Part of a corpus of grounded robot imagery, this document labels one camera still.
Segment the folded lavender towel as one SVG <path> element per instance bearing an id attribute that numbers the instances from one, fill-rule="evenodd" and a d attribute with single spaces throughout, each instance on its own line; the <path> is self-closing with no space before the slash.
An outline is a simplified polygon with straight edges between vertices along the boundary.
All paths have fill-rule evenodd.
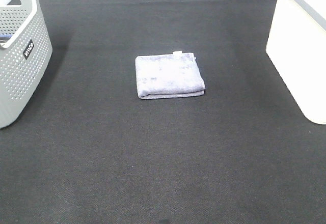
<path id="1" fill-rule="evenodd" d="M 206 89 L 192 52 L 138 56 L 135 74 L 144 100 L 201 96 Z"/>

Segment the white storage box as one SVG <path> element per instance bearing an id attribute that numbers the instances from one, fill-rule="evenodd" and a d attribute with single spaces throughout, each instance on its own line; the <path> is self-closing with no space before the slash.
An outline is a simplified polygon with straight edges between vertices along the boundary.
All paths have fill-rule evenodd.
<path id="1" fill-rule="evenodd" d="M 325 0 L 277 0 L 266 53 L 313 123 L 325 124 Z"/>

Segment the black table mat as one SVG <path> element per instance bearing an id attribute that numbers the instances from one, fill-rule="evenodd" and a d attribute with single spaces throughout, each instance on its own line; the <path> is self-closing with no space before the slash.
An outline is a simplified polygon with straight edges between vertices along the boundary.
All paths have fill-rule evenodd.
<path id="1" fill-rule="evenodd" d="M 53 46 L 1 130 L 1 223 L 325 223 L 325 127 L 265 47 L 276 0 L 39 0 Z M 204 95 L 140 99 L 192 52 Z"/>

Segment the grey perforated laundry basket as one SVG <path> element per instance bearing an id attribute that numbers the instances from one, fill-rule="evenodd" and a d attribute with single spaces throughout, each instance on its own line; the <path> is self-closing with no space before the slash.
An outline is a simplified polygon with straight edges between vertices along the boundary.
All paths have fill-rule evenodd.
<path id="1" fill-rule="evenodd" d="M 1 5 L 1 128 L 21 114 L 37 88 L 52 55 L 52 44 L 39 0 Z"/>

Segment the blue towel in basket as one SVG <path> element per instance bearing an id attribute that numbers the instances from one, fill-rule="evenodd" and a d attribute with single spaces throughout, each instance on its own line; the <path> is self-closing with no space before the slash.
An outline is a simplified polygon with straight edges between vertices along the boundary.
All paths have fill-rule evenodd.
<path id="1" fill-rule="evenodd" d="M 0 34 L 0 42 L 1 43 L 8 42 L 12 36 L 13 36 L 12 34 Z"/>

